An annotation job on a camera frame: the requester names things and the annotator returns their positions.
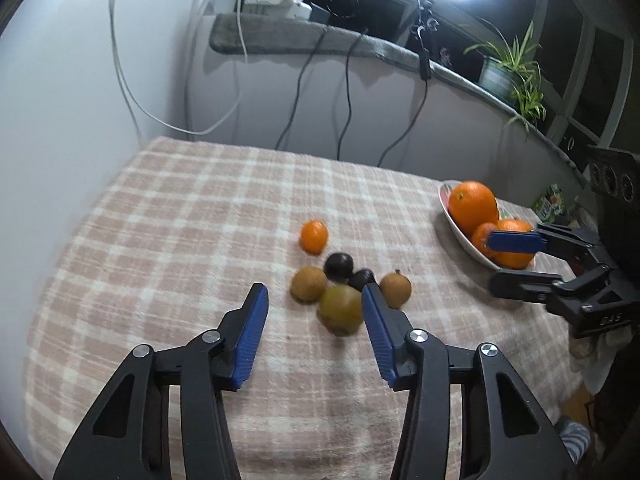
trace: tangerine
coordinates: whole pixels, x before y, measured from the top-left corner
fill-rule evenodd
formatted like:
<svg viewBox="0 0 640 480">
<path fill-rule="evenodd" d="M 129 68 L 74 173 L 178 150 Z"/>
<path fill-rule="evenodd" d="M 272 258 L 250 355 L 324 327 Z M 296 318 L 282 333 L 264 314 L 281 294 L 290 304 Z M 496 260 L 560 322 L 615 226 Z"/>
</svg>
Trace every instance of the tangerine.
<svg viewBox="0 0 640 480">
<path fill-rule="evenodd" d="M 484 224 L 480 224 L 478 228 L 474 231 L 473 236 L 471 237 L 471 243 L 474 245 L 478 251 L 480 251 L 487 258 L 493 258 L 497 253 L 496 251 L 492 251 L 486 244 L 486 239 L 488 236 L 493 233 L 498 228 L 498 225 L 493 222 L 485 222 Z"/>
<path fill-rule="evenodd" d="M 453 221 L 467 236 L 473 235 L 480 224 L 497 222 L 500 216 L 491 190 L 471 180 L 461 182 L 451 191 L 447 208 Z"/>
<path fill-rule="evenodd" d="M 498 231 L 516 231 L 525 233 L 531 229 L 533 229 L 533 226 L 529 222 L 525 222 L 524 220 L 519 220 L 517 218 L 500 220 L 497 224 Z M 535 256 L 535 254 L 495 253 L 494 262 L 501 267 L 522 270 L 525 269 L 533 260 L 533 256 Z"/>
<path fill-rule="evenodd" d="M 300 229 L 300 246 L 311 254 L 320 254 L 329 239 L 329 229 L 319 220 L 310 220 Z"/>
</svg>

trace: potted plant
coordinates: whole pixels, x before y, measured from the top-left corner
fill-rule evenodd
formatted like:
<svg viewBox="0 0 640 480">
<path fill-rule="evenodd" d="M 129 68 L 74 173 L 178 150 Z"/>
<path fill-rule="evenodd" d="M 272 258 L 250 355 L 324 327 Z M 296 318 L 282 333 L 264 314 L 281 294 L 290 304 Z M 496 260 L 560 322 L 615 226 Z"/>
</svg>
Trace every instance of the potted plant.
<svg viewBox="0 0 640 480">
<path fill-rule="evenodd" d="M 509 45 L 497 27 L 487 20 L 483 21 L 498 33 L 502 44 L 496 45 L 491 41 L 476 43 L 467 47 L 464 53 L 482 49 L 490 54 L 484 57 L 478 84 L 501 101 L 514 105 L 518 113 L 507 125 L 521 120 L 528 132 L 529 124 L 537 127 L 538 120 L 546 117 L 546 109 L 542 104 L 544 96 L 540 91 L 540 65 L 529 59 L 530 54 L 540 47 L 538 43 L 531 43 L 533 22 L 529 23 L 522 42 L 514 38 L 513 44 Z"/>
<path fill-rule="evenodd" d="M 537 43 L 531 44 L 533 22 L 529 23 L 529 28 L 522 42 L 518 38 L 514 38 L 513 44 L 509 45 L 497 27 L 487 20 L 483 21 L 498 33 L 502 44 L 495 44 L 492 41 L 476 43 L 467 47 L 464 54 L 478 49 L 489 54 L 489 56 L 484 56 L 484 65 L 478 84 L 501 101 L 511 105 L 513 103 L 513 89 L 519 84 L 520 78 L 528 79 L 536 73 L 540 74 L 538 62 L 527 59 L 532 52 L 540 47 Z"/>
</svg>

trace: flower pot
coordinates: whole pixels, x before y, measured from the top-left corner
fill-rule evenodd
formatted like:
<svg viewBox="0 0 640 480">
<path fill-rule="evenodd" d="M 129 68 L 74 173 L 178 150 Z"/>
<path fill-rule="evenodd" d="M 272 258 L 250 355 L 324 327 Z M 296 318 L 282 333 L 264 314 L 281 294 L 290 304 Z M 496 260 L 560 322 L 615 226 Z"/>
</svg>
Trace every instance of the flower pot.
<svg viewBox="0 0 640 480">
<path fill-rule="evenodd" d="M 490 94 L 496 96 L 503 103 L 513 106 L 513 92 L 516 75 L 503 66 L 493 57 L 485 57 L 478 85 Z"/>
</svg>

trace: white wall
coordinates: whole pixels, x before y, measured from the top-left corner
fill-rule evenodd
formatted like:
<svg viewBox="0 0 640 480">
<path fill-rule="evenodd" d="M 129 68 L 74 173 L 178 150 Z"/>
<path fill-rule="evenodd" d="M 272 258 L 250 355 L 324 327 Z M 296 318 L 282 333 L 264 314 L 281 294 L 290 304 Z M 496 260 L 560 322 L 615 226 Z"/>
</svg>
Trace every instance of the white wall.
<svg viewBox="0 0 640 480">
<path fill-rule="evenodd" d="M 184 119 L 191 4 L 117 1 L 130 86 L 165 120 Z M 27 457 L 22 364 L 38 295 L 79 220 L 138 150 L 108 23 L 107 0 L 25 0 L 0 36 L 0 418 Z M 167 133 L 138 117 L 146 139 Z"/>
<path fill-rule="evenodd" d="M 193 127 L 213 124 L 242 87 L 239 110 L 207 140 L 273 149 L 289 119 L 296 80 L 307 56 L 224 56 L 207 46 L 213 17 L 202 24 L 191 72 Z M 288 142 L 295 153 L 335 158 L 348 116 L 344 56 L 319 56 L 302 83 Z M 353 119 L 342 160 L 375 166 L 383 150 L 407 127 L 424 94 L 417 75 L 374 59 L 350 62 Z M 568 165 L 536 134 L 476 96 L 437 79 L 429 82 L 424 110 L 409 137 L 392 150 L 383 167 L 438 180 L 479 180 L 506 200 L 531 206 L 552 183 L 568 200 L 580 185 Z"/>
</svg>

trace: pink plaid tablecloth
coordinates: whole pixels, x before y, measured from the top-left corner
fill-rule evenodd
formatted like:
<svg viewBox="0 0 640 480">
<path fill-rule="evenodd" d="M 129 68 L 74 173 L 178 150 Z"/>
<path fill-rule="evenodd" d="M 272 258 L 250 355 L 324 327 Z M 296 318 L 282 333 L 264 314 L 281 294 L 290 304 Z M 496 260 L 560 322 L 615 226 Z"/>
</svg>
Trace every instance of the pink plaid tablecloth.
<svg viewBox="0 0 640 480">
<path fill-rule="evenodd" d="M 453 237 L 427 178 L 292 153 L 158 139 L 122 170 L 82 221 L 47 282 L 25 362 L 25 412 L 36 468 L 52 476 L 76 427 L 138 343 L 180 346 L 237 308 L 250 285 L 270 312 L 250 379 L 225 396 L 244 479 L 386 479 L 406 393 L 380 378 L 364 328 L 335 338 L 288 294 L 293 273 L 333 251 L 377 276 L 401 269 L 404 311 L 447 344 L 495 342 L 551 418 L 577 388 L 564 322 L 540 305 L 496 300 L 490 271 Z M 512 214 L 535 222 L 526 208 Z M 298 246 L 326 222 L 324 256 Z M 536 269 L 570 270 L 548 256 Z M 452 396 L 449 477 L 457 478 L 460 399 Z M 179 410 L 172 392 L 174 478 Z"/>
</svg>

